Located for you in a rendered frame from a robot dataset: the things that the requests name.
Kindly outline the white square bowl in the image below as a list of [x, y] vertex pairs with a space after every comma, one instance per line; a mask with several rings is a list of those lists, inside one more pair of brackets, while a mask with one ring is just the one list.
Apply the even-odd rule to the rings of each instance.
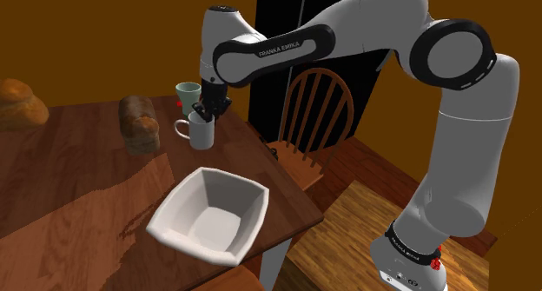
[[146, 231], [198, 260], [236, 267], [261, 229], [268, 199], [269, 189], [258, 182], [200, 167], [171, 190]]

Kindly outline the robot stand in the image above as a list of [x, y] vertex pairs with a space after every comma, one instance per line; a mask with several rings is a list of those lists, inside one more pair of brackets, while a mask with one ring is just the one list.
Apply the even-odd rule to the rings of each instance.
[[[287, 253], [321, 291], [395, 291], [370, 257], [370, 243], [383, 235], [401, 208], [354, 181]], [[449, 291], [489, 291], [489, 262], [452, 239], [442, 245]]]

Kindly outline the brown wooden table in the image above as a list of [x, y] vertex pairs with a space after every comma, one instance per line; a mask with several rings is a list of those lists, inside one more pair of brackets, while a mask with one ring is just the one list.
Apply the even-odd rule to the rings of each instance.
[[153, 99], [161, 147], [132, 156], [115, 102], [54, 107], [40, 128], [0, 133], [0, 291], [188, 291], [222, 268], [146, 231], [166, 194], [200, 167], [269, 190], [250, 256], [275, 254], [323, 215], [234, 112], [197, 151], [173, 129], [175, 96]]

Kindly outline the white mug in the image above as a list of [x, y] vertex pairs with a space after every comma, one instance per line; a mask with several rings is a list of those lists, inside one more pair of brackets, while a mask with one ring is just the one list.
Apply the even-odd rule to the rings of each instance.
[[[182, 133], [178, 129], [180, 125], [187, 125], [188, 132]], [[193, 149], [210, 149], [215, 142], [215, 118], [211, 116], [211, 119], [206, 121], [197, 112], [193, 111], [186, 119], [179, 119], [174, 122], [174, 131], [178, 136], [188, 140]]]

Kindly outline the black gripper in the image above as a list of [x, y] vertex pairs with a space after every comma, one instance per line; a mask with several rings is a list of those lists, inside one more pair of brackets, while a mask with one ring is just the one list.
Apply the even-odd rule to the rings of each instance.
[[193, 103], [195, 113], [205, 122], [218, 120], [228, 109], [232, 100], [227, 97], [226, 83], [213, 83], [202, 79], [202, 102]]

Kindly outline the wooden spindle-back chair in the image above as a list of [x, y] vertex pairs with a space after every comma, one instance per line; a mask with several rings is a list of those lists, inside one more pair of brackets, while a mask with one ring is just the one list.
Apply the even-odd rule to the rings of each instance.
[[[340, 113], [346, 125], [323, 165], [318, 161]], [[344, 80], [329, 69], [312, 68], [289, 85], [281, 116], [279, 138], [266, 146], [275, 150], [278, 163], [307, 192], [321, 180], [354, 121], [354, 103]]]

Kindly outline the pale green cup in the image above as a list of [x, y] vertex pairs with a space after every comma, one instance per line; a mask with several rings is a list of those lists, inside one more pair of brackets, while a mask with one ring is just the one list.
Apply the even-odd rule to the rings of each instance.
[[176, 94], [182, 103], [182, 112], [189, 115], [193, 111], [192, 105], [200, 101], [202, 86], [199, 83], [185, 82], [175, 86]]

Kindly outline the black door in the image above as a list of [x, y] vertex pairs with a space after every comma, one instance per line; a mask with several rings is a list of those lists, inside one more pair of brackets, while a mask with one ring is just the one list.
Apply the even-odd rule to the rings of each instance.
[[[255, 29], [270, 38], [298, 28], [325, 8], [340, 0], [257, 0]], [[281, 69], [252, 81], [248, 121], [268, 142], [278, 139], [281, 118], [290, 83], [304, 70], [330, 69], [347, 84], [354, 103], [354, 119], [348, 136], [360, 123], [373, 87], [379, 77], [387, 50], [304, 63]]]

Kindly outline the round golden bread loaf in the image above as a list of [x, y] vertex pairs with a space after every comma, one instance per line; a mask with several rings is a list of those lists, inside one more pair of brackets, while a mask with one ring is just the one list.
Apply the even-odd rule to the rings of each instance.
[[17, 79], [0, 79], [0, 131], [33, 129], [49, 118], [48, 108], [30, 86]]

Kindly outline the brown bread loaf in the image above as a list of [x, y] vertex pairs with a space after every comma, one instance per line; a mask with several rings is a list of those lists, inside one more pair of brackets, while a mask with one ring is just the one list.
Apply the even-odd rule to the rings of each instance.
[[125, 96], [118, 107], [120, 132], [130, 155], [144, 155], [160, 148], [159, 123], [146, 96]]

